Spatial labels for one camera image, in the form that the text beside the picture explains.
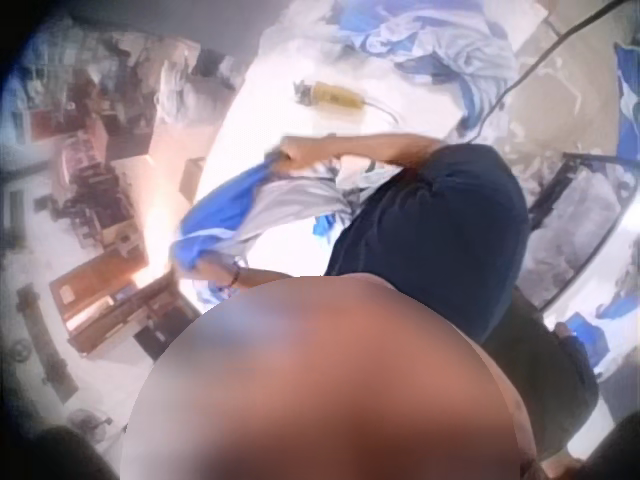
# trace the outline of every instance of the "hand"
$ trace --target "hand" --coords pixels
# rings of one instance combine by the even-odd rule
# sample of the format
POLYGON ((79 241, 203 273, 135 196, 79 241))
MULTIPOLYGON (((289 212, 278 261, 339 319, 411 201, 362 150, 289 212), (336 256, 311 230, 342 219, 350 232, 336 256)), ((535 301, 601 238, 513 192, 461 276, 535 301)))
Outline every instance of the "hand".
POLYGON ((279 148, 283 155, 273 166, 279 172, 302 170, 335 156, 331 137, 284 137, 279 148))
POLYGON ((573 335, 571 329, 567 327, 567 324, 564 322, 556 323, 556 326, 553 327, 553 333, 555 333, 559 339, 571 337, 573 335))

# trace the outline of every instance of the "floor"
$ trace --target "floor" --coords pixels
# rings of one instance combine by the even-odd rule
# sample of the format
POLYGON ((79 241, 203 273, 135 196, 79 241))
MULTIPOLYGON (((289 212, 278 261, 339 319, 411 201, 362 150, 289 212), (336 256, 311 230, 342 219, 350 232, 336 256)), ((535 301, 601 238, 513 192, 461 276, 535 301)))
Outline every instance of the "floor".
MULTIPOLYGON (((284 0, 270 0, 269 4, 282 2, 284 0)), ((253 26, 258 31, 257 25, 267 25, 272 21, 273 15, 265 7, 263 14, 247 20, 246 28, 240 31, 232 28, 239 24, 231 21, 233 12, 223 10, 220 13, 218 3, 222 2, 218 1, 144 0, 131 3, 124 0, 104 0, 103 3, 103 13, 113 22, 120 23, 122 18, 127 18, 131 24, 142 22, 142 28, 149 31, 162 26, 168 33, 189 36, 204 45, 224 53, 237 54, 239 57, 250 56, 257 41, 255 38, 247 38, 244 33, 251 31, 249 27, 253 26), (152 4, 159 7, 150 8, 152 4)), ((555 29, 565 31, 600 5, 600 0, 559 2, 557 10, 550 16, 550 22, 555 29)), ((78 3, 75 8, 77 13, 87 14, 86 2, 78 3)), ((614 151, 618 107, 612 42, 630 37, 633 13, 633 6, 629 4, 567 42, 537 74, 510 97, 507 102, 510 119, 507 123, 508 134, 501 136, 496 145, 516 173, 537 168, 536 165, 545 161, 553 163, 562 151, 614 151)), ((518 54, 522 68, 526 68, 556 38, 548 25, 538 28, 518 54)), ((189 155, 200 155, 199 152, 202 149, 206 151, 206 145, 215 138, 215 132, 202 130, 194 133, 191 137, 193 141, 185 142, 176 132, 168 128, 166 130, 164 135, 157 137, 148 157, 124 162, 119 167, 130 179, 134 203, 138 211, 143 212, 141 217, 144 219, 145 237, 152 256, 158 259, 152 265, 158 269, 164 268, 163 256, 167 251, 168 241, 177 222, 189 208, 188 202, 177 192, 179 172, 189 155), (176 150, 185 155, 170 154, 176 150)), ((33 198, 48 193, 46 175, 11 184, 8 189, 15 188, 30 192, 26 203, 30 205, 33 198)), ((11 338, 25 335, 24 325, 13 310, 16 303, 15 289, 36 278, 34 283, 37 283, 39 290, 47 292, 49 281, 92 255, 91 252, 64 248, 64 245, 75 241, 75 238, 44 217, 30 214, 28 219, 28 249, 8 255, 5 264, 6 271, 20 273, 12 278, 2 276, 3 325, 9 326, 4 333, 11 338)), ((55 312, 51 302, 47 295, 41 294, 43 310, 55 312)), ((66 343, 66 332, 59 319, 54 315, 45 320, 54 339, 59 342, 61 353, 68 359, 74 378, 87 393, 72 399, 69 405, 61 408, 59 402, 51 398, 51 392, 39 383, 42 372, 36 359, 17 366, 18 376, 26 385, 28 395, 35 399, 36 409, 41 411, 45 422, 60 423, 70 409, 80 406, 90 405, 108 411, 117 421, 109 432, 112 437, 101 448, 108 458, 116 462, 120 448, 116 442, 117 435, 119 429, 126 424, 128 412, 135 401, 136 388, 139 388, 151 368, 149 359, 132 342, 123 344, 121 351, 111 352, 88 364, 86 359, 80 359, 66 343), (95 372, 98 372, 103 384, 99 390, 93 387, 95 372), (122 384, 128 387, 115 394, 106 393, 122 384)), ((588 438, 582 441, 576 452, 587 455, 597 443, 598 432, 610 428, 612 419, 609 408, 601 401, 590 421, 589 432, 585 434, 588 438)))

